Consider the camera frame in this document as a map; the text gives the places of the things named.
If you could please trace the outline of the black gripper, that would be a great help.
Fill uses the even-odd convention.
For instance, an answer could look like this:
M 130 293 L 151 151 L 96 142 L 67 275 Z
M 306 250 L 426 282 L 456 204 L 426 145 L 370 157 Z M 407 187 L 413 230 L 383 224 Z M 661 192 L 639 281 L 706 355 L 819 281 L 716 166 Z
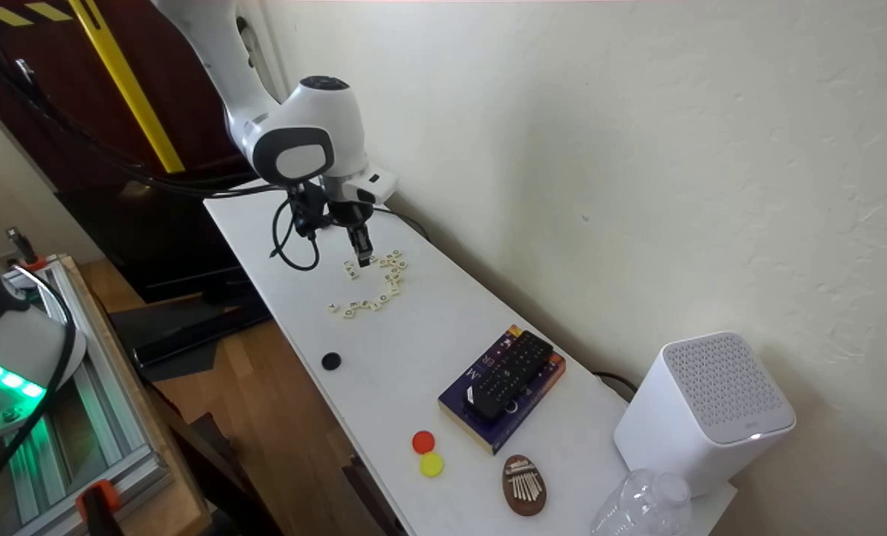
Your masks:
M 331 198 L 322 184 L 303 183 L 291 192 L 291 224 L 303 239 L 311 239 L 323 227 L 341 227 L 352 239 L 356 265 L 373 263 L 373 239 L 365 220 L 375 198 L 355 187 L 352 195 Z

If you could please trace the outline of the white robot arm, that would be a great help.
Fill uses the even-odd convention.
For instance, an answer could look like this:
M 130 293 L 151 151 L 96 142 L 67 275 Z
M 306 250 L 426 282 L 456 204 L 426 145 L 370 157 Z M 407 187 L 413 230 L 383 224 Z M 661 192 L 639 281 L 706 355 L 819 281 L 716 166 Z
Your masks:
M 373 263 L 365 220 L 378 198 L 356 187 L 370 171 L 362 116 L 352 87 L 306 75 L 277 98 L 249 65 L 236 0 L 151 0 L 182 34 L 219 96 L 230 141 L 253 172 L 285 192 L 303 239 L 326 224 L 347 230 L 361 265 Z

